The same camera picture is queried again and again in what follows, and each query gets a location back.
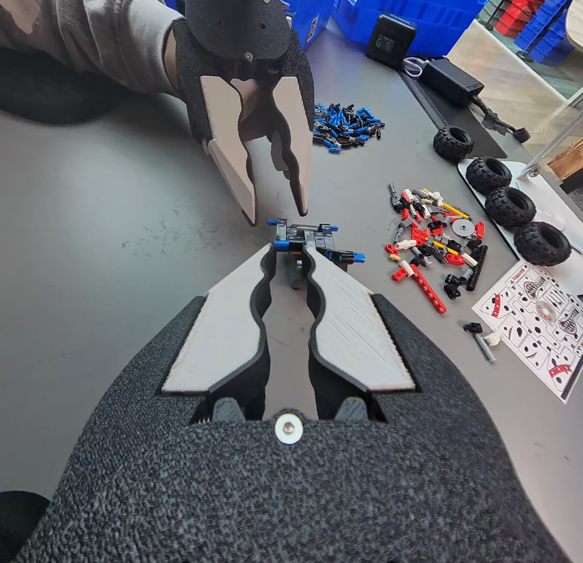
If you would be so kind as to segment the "black grey toy brick assembly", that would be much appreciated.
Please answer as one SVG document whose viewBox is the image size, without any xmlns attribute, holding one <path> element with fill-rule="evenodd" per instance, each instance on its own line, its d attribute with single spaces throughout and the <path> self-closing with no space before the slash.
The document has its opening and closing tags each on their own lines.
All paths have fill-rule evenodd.
<svg viewBox="0 0 583 563">
<path fill-rule="evenodd" d="M 287 254 L 288 283 L 295 291 L 307 289 L 307 278 L 311 269 L 310 260 L 305 254 L 307 246 L 309 245 L 303 239 L 290 239 L 284 242 L 283 252 Z M 362 253 L 325 247 L 316 247 L 315 249 L 344 272 L 347 272 L 349 265 L 366 261 L 366 257 Z"/>
</svg>

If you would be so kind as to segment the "clear acrylic stand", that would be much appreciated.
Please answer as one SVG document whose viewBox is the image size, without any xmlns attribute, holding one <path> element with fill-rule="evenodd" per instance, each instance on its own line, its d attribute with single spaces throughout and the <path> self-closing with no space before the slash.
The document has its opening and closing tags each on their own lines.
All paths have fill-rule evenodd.
<svg viewBox="0 0 583 563">
<path fill-rule="evenodd" d="M 548 167 L 548 162 L 567 150 L 582 147 L 582 100 L 577 105 L 566 105 L 553 113 L 534 139 L 534 156 L 523 167 L 519 178 L 534 178 L 545 174 L 555 177 L 561 183 L 566 182 L 568 179 L 562 182 L 557 178 Z"/>
</svg>

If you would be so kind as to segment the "person's left hand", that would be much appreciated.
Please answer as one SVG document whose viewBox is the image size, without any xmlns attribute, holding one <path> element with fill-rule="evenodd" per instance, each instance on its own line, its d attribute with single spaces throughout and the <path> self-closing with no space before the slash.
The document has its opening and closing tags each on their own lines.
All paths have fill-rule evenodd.
<svg viewBox="0 0 583 563">
<path fill-rule="evenodd" d="M 165 39 L 163 62 L 165 73 L 172 86 L 172 94 L 181 99 L 181 91 L 177 76 L 176 39 L 172 29 L 169 29 Z"/>
</svg>

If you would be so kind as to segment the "pile of mixed toy parts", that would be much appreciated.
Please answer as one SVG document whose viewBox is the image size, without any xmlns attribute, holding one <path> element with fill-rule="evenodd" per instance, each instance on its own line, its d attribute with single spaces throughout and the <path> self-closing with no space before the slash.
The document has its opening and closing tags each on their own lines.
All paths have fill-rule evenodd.
<svg viewBox="0 0 583 563">
<path fill-rule="evenodd" d="M 430 258 L 434 258 L 443 265 L 470 269 L 476 265 L 472 252 L 483 244 L 483 222 L 475 223 L 468 214 L 444 202 L 438 192 L 409 188 L 399 192 L 393 183 L 387 188 L 390 204 L 399 216 L 393 241 L 385 246 L 390 261 L 427 267 Z M 478 238 L 470 241 L 458 238 L 451 230 L 451 223 L 457 218 L 472 221 Z"/>
</svg>

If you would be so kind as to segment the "round pale table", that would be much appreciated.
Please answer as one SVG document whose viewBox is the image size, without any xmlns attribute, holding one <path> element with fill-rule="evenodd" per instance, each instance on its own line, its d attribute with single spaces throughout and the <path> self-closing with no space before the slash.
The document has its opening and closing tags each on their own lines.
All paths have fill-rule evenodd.
<svg viewBox="0 0 583 563">
<path fill-rule="evenodd" d="M 565 20 L 565 32 L 569 42 L 582 52 L 582 0 L 572 0 Z"/>
</svg>

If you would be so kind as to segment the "grey desk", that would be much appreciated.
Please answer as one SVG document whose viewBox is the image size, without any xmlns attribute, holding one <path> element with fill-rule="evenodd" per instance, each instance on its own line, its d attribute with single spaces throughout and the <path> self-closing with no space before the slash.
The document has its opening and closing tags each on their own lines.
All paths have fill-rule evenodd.
<svg viewBox="0 0 583 563">
<path fill-rule="evenodd" d="M 433 150 L 434 123 L 400 76 L 330 21 L 308 49 L 318 102 L 368 107 L 381 140 L 312 151 L 309 224 L 339 226 L 362 252 L 351 268 L 460 369 L 496 423 L 540 518 L 582 562 L 582 378 L 564 404 L 507 346 L 488 362 L 462 326 L 516 259 L 485 221 L 489 252 L 474 293 L 437 314 L 391 279 L 387 184 L 437 189 L 472 218 L 483 210 Z M 1 490 L 50 499 L 91 412 L 120 371 L 194 297 L 273 238 L 267 218 L 298 217 L 266 138 L 249 144 L 259 224 L 250 227 L 185 105 L 138 96 L 102 118 L 52 127 L 1 114 Z"/>
</svg>

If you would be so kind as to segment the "wooden block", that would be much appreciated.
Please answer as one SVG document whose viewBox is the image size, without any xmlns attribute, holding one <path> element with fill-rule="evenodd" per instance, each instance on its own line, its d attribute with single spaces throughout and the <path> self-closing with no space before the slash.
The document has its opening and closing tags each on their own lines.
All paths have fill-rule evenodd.
<svg viewBox="0 0 583 563">
<path fill-rule="evenodd" d="M 548 162 L 548 167 L 562 182 L 582 170 L 582 147 L 567 150 Z"/>
</svg>

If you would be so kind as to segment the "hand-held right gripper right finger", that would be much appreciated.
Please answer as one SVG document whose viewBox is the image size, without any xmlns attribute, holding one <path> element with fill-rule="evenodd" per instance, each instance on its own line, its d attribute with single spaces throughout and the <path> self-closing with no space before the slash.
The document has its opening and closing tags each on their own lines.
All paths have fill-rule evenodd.
<svg viewBox="0 0 583 563">
<path fill-rule="evenodd" d="M 303 252 L 314 360 L 363 393 L 414 391 L 415 382 L 373 293 L 316 248 Z"/>
</svg>

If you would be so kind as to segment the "person's left forearm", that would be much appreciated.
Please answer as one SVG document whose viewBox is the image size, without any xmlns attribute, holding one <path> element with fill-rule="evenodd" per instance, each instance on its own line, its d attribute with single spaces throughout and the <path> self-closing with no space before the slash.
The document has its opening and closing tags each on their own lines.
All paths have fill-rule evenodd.
<svg viewBox="0 0 583 563">
<path fill-rule="evenodd" d="M 1 0 L 1 47 L 47 53 L 137 93 L 173 95 L 163 54 L 179 18 L 164 0 Z"/>
</svg>

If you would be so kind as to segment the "black toy coil spring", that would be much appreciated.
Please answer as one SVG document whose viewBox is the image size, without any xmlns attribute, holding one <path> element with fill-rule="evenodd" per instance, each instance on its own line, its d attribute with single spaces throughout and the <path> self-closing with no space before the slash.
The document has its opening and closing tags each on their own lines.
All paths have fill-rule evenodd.
<svg viewBox="0 0 583 563">
<path fill-rule="evenodd" d="M 476 265 L 472 267 L 472 274 L 470 275 L 467 283 L 466 283 L 466 291 L 473 292 L 479 281 L 480 275 L 482 273 L 482 269 L 484 267 L 484 263 L 486 260 L 488 252 L 487 245 L 480 245 L 472 252 L 472 258 L 476 261 Z"/>
</svg>

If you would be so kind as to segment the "long red holed beam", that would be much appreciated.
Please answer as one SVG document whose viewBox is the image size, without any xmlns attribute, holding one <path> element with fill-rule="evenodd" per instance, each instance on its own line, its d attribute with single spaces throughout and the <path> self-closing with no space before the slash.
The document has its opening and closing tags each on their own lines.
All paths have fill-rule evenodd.
<svg viewBox="0 0 583 563">
<path fill-rule="evenodd" d="M 409 264 L 406 261 L 400 261 L 399 269 L 393 273 L 391 277 L 395 282 L 399 282 L 405 278 L 411 278 L 419 287 L 424 296 L 430 301 L 430 304 L 437 313 L 440 315 L 447 313 L 446 305 L 441 301 L 436 291 L 428 283 L 417 266 Z"/>
</svg>

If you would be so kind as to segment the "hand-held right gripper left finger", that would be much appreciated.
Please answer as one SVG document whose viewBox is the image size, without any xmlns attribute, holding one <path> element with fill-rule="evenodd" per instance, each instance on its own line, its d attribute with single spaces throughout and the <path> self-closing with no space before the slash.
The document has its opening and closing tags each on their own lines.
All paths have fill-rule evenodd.
<svg viewBox="0 0 583 563">
<path fill-rule="evenodd" d="M 270 282 L 267 244 L 205 294 L 193 326 L 170 366 L 165 394 L 213 394 L 261 356 L 265 326 L 255 301 Z"/>
</svg>

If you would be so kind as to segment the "stack of blue crates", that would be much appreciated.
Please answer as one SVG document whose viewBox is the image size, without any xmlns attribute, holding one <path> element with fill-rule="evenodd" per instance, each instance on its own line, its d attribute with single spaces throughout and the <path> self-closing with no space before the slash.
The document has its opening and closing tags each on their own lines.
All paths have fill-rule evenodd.
<svg viewBox="0 0 583 563">
<path fill-rule="evenodd" d="M 514 40 L 523 60 L 558 66 L 574 47 L 566 35 L 572 0 L 546 0 Z"/>
</svg>

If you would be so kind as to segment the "pile of blue black pins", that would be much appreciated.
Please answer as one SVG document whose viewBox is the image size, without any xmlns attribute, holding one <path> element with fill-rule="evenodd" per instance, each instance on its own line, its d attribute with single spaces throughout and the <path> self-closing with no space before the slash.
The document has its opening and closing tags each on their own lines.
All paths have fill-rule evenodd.
<svg viewBox="0 0 583 563">
<path fill-rule="evenodd" d="M 314 105 L 312 143 L 327 149 L 330 154 L 361 148 L 369 139 L 382 137 L 385 122 L 377 118 L 368 107 L 322 103 Z"/>
</svg>

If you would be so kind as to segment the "black toy tyre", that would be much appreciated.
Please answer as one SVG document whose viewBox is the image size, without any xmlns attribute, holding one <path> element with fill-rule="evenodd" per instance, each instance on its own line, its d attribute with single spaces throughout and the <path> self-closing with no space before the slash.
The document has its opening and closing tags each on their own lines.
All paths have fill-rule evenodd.
<svg viewBox="0 0 583 563">
<path fill-rule="evenodd" d="M 485 212 L 496 224 L 504 228 L 516 228 L 531 223 L 537 209 L 528 195 L 508 186 L 488 194 Z"/>
<path fill-rule="evenodd" d="M 433 149 L 443 159 L 458 164 L 470 156 L 474 141 L 470 134 L 457 126 L 444 126 L 433 138 Z"/>
<path fill-rule="evenodd" d="M 543 221 L 533 221 L 519 227 L 514 234 L 514 245 L 524 260 L 543 267 L 557 266 L 572 253 L 564 233 Z"/>
<path fill-rule="evenodd" d="M 508 187 L 512 181 L 512 174 L 499 159 L 481 157 L 474 159 L 467 166 L 465 178 L 470 187 L 486 196 L 499 188 Z"/>
</svg>

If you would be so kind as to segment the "black power adapter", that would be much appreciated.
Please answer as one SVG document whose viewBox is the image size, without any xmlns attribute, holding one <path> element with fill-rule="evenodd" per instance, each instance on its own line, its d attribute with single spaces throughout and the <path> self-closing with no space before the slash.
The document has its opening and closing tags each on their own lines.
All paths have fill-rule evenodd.
<svg viewBox="0 0 583 563">
<path fill-rule="evenodd" d="M 424 66 L 419 81 L 454 105 L 463 107 L 479 97 L 485 85 L 448 58 L 432 59 Z"/>
</svg>

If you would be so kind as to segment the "stack of red crates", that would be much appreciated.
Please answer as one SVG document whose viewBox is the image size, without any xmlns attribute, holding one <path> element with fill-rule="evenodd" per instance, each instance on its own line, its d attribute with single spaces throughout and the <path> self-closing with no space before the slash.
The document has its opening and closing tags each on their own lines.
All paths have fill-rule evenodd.
<svg viewBox="0 0 583 563">
<path fill-rule="evenodd" d="M 494 30 L 515 39 L 546 0 L 513 0 L 494 27 Z"/>
</svg>

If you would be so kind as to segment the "sticker sheet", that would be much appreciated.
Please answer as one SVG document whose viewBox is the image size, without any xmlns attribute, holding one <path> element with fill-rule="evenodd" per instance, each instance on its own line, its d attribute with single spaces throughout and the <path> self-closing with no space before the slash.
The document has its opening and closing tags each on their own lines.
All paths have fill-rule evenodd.
<svg viewBox="0 0 583 563">
<path fill-rule="evenodd" d="M 582 374 L 582 299 L 524 260 L 472 310 L 564 404 Z"/>
</svg>

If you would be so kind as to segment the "black power bank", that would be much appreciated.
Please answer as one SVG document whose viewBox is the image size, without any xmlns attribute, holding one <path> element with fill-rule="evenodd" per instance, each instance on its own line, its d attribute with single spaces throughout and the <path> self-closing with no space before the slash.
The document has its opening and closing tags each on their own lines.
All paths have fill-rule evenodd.
<svg viewBox="0 0 583 563">
<path fill-rule="evenodd" d="M 394 71 L 401 67 L 417 34 L 418 25 L 392 13 L 382 13 L 376 20 L 366 48 L 366 57 Z"/>
</svg>

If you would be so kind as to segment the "blue plastic bin with label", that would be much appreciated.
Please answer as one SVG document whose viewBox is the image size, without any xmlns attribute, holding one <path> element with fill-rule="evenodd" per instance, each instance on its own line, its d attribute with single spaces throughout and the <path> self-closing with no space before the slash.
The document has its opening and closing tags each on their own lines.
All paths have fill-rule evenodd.
<svg viewBox="0 0 583 563">
<path fill-rule="evenodd" d="M 193 39 L 225 59 L 280 59 L 295 38 L 305 49 L 326 27 L 334 0 L 164 0 Z"/>
</svg>

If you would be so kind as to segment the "white plastic sheet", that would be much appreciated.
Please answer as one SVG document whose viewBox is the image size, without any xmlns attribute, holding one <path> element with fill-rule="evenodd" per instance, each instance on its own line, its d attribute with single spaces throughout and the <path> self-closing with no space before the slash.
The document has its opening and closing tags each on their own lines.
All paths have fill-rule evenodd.
<svg viewBox="0 0 583 563">
<path fill-rule="evenodd" d="M 465 178 L 465 172 L 467 166 L 470 165 L 473 160 L 474 159 L 463 159 L 457 166 L 460 176 L 469 187 L 470 185 Z M 573 209 L 564 201 L 563 198 L 561 198 L 559 194 L 557 194 L 557 192 L 543 177 L 537 176 L 527 179 L 519 178 L 519 174 L 525 166 L 524 164 L 515 161 L 502 159 L 499 160 L 505 163 L 505 165 L 511 171 L 512 181 L 509 187 L 521 190 L 535 203 L 537 213 L 533 221 L 543 221 L 545 223 L 551 224 L 564 233 L 572 247 L 571 256 L 566 261 L 573 259 L 576 266 L 582 265 L 582 220 L 577 217 Z M 475 195 L 485 211 L 485 200 L 487 196 L 479 194 L 472 187 L 470 187 L 470 190 Z M 490 220 L 499 229 L 499 232 L 506 241 L 506 244 L 511 248 L 515 256 L 519 260 L 526 261 L 518 253 L 514 245 L 514 234 L 517 229 L 519 229 L 519 227 L 504 228 L 501 225 L 496 224 L 491 218 Z"/>
</svg>

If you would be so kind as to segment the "black desk mat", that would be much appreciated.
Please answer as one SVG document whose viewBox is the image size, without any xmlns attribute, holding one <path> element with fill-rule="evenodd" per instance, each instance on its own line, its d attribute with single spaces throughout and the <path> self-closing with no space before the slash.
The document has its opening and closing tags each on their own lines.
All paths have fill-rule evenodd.
<svg viewBox="0 0 583 563">
<path fill-rule="evenodd" d="M 470 108 L 454 105 L 424 82 L 412 79 L 402 70 L 399 70 L 397 74 L 438 130 L 445 126 L 455 126 L 470 135 L 474 146 L 467 158 L 494 157 L 507 159 L 506 151 L 490 134 L 490 130 L 482 126 L 481 120 L 475 117 Z"/>
</svg>

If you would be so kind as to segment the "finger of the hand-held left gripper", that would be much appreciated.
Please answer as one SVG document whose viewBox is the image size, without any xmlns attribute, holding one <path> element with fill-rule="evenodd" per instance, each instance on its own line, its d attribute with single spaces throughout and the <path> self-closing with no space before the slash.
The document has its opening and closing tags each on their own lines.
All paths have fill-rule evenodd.
<svg viewBox="0 0 583 563">
<path fill-rule="evenodd" d="M 296 77 L 281 77 L 271 92 L 273 131 L 278 134 L 281 161 L 301 217 L 308 213 L 311 184 L 312 129 Z"/>
<path fill-rule="evenodd" d="M 218 76 L 202 76 L 200 85 L 211 131 L 208 150 L 248 223 L 256 226 L 257 192 L 251 159 L 239 134 L 241 95 Z"/>
</svg>

